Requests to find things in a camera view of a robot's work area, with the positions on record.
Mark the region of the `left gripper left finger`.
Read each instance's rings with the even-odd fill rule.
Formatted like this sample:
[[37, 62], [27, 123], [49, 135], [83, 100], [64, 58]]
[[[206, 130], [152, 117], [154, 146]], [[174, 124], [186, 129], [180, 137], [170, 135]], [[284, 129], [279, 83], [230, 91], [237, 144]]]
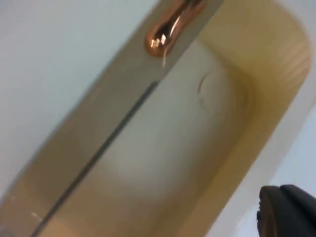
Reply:
[[261, 237], [310, 237], [295, 224], [295, 211], [280, 186], [263, 186], [259, 192], [257, 229]]

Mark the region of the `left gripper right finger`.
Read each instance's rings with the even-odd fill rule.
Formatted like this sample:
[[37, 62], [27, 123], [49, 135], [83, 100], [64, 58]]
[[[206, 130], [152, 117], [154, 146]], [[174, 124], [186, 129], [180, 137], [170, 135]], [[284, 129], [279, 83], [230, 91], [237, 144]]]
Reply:
[[300, 224], [311, 237], [316, 236], [316, 198], [295, 185], [282, 185], [281, 191], [294, 208], [295, 224]]

